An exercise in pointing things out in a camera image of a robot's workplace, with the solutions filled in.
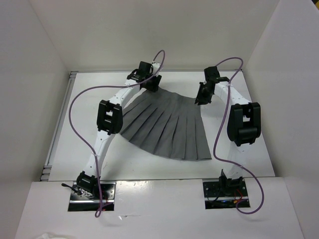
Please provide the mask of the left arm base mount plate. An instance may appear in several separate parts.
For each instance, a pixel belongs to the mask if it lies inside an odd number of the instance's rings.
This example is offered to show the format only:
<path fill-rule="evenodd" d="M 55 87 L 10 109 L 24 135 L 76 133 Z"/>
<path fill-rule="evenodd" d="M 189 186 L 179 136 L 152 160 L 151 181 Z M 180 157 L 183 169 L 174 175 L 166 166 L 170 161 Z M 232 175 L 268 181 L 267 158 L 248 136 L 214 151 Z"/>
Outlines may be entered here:
<path fill-rule="evenodd" d="M 79 189 L 74 182 L 73 189 L 70 193 L 68 211 L 69 212 L 92 212 L 98 210 L 100 207 L 99 190 L 97 195 Z M 116 182 L 101 183 L 102 190 L 102 211 L 113 211 L 115 207 L 115 189 Z"/>

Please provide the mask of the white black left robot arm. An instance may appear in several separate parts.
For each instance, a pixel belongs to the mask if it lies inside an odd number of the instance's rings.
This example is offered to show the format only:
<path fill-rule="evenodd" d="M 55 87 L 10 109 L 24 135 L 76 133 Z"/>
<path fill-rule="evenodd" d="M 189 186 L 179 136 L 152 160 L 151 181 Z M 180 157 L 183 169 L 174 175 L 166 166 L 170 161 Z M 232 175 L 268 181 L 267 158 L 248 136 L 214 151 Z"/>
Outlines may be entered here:
<path fill-rule="evenodd" d="M 141 88 L 157 91 L 161 80 L 161 63 L 140 62 L 139 67 L 127 76 L 125 84 L 109 100 L 101 100 L 97 113 L 97 138 L 91 146 L 90 156 L 76 180 L 79 193 L 88 199 L 104 198 L 99 188 L 100 172 L 108 148 L 123 126 L 123 108 Z"/>

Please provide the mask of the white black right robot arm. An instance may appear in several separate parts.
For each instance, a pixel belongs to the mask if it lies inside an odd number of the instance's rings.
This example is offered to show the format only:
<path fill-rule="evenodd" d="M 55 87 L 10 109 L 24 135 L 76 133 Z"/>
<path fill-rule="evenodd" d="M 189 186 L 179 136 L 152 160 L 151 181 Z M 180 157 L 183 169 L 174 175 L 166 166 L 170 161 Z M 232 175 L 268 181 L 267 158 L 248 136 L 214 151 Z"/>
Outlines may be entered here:
<path fill-rule="evenodd" d="M 221 172 L 219 177 L 219 192 L 224 196 L 229 196 L 242 186 L 243 177 L 239 176 L 238 172 L 245 170 L 253 175 L 251 171 L 243 166 L 243 161 L 248 147 L 254 144 L 261 135 L 261 106 L 259 103 L 250 102 L 243 97 L 231 85 L 231 79 L 220 76 L 216 66 L 205 68 L 204 76 L 205 81 L 199 83 L 200 87 L 195 103 L 197 105 L 206 105 L 211 103 L 213 96 L 217 96 L 226 106 L 222 123 L 213 145 L 213 156 L 221 162 L 232 164 L 233 169 L 235 169 L 235 172 L 230 176 Z M 227 136 L 232 143 L 227 159 L 222 159 L 216 155 L 216 148 L 226 118 L 228 118 Z"/>

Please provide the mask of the grey pleated skirt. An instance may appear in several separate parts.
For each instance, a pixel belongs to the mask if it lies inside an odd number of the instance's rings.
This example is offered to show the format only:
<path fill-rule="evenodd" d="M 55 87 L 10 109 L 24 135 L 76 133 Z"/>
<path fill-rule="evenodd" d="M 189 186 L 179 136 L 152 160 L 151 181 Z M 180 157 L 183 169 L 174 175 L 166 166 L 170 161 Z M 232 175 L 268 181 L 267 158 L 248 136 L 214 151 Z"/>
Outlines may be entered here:
<path fill-rule="evenodd" d="M 159 89 L 144 91 L 123 111 L 121 136 L 159 157 L 211 160 L 201 108 L 195 99 Z"/>

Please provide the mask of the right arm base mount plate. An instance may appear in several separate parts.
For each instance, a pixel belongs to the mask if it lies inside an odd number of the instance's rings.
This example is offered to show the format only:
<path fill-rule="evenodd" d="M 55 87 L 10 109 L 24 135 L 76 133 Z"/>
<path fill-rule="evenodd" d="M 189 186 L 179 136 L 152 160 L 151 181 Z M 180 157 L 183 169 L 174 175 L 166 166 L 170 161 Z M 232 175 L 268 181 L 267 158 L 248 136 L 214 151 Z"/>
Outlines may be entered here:
<path fill-rule="evenodd" d="M 218 181 L 203 181 L 203 193 L 206 209 L 249 208 L 250 202 L 246 184 L 240 186 L 224 187 Z"/>

